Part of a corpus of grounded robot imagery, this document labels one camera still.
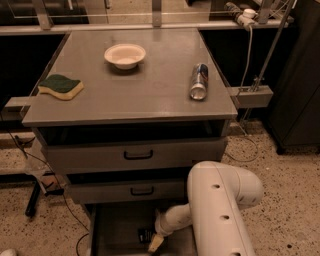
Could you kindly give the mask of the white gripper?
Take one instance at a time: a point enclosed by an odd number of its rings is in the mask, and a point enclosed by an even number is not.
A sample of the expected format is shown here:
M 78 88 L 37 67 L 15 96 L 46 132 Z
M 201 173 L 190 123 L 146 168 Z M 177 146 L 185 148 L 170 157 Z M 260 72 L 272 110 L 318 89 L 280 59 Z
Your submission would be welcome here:
M 174 232 L 174 229 L 168 224 L 166 215 L 161 213 L 159 210 L 155 211 L 155 231 L 157 234 L 154 234 L 151 238 L 151 242 L 148 247 L 149 253 L 154 253 L 161 246 L 164 241 L 164 237 L 171 235 Z

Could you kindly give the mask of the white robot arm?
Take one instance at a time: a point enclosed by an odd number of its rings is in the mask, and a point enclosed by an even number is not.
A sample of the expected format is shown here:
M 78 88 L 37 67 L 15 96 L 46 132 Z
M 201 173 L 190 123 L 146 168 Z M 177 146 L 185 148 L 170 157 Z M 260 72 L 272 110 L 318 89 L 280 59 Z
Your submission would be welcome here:
M 263 197 L 262 182 L 253 172 L 199 162 L 189 172 L 187 196 L 187 204 L 157 215 L 150 253 L 157 251 L 165 237 L 192 226 L 198 256 L 256 256 L 240 213 Z

